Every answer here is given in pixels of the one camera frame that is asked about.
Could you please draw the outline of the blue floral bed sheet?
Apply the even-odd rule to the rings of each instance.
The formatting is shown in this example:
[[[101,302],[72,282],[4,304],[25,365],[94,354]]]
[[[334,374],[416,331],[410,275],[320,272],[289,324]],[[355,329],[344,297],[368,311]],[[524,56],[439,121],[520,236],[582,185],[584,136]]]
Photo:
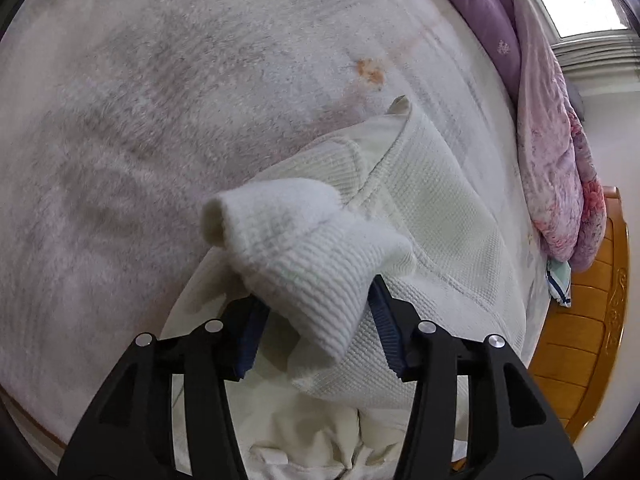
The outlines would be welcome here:
[[[408,96],[549,305],[514,111],[448,0],[26,0],[1,41],[1,383],[60,440],[206,254],[206,200]]]

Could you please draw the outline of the white knit sweater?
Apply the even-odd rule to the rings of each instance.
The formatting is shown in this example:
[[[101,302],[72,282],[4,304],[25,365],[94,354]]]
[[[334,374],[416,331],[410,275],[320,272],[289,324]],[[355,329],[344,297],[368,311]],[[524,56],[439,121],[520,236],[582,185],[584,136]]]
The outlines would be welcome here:
[[[270,307],[254,368],[228,388],[253,479],[390,478],[414,388],[385,359],[367,303],[376,276],[422,318],[505,336],[524,361],[550,301],[513,158],[482,178],[403,97],[217,194],[202,233],[208,253],[163,333],[247,295]]]

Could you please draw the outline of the teal striped cloth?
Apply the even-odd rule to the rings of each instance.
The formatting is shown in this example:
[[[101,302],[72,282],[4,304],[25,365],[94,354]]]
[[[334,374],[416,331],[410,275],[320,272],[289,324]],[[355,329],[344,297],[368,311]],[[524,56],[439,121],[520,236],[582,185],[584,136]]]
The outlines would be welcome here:
[[[572,269],[567,262],[547,260],[547,283],[551,298],[561,307],[572,306]]]

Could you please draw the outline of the wooden headboard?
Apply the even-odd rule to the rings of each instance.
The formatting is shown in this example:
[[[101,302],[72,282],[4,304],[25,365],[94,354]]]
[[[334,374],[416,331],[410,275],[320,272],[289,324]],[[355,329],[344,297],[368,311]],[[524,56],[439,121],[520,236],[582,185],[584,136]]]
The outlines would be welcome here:
[[[604,189],[605,237],[588,271],[574,273],[572,305],[552,301],[529,371],[576,443],[596,418],[623,338],[629,242],[620,189]]]

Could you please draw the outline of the purple floral quilt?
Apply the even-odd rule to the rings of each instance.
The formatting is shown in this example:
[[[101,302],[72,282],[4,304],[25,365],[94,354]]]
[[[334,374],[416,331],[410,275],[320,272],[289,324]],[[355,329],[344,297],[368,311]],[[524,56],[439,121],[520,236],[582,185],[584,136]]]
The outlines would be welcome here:
[[[494,63],[516,108],[530,218],[553,259],[584,272],[605,237],[603,186],[560,64],[528,0],[449,0]]]

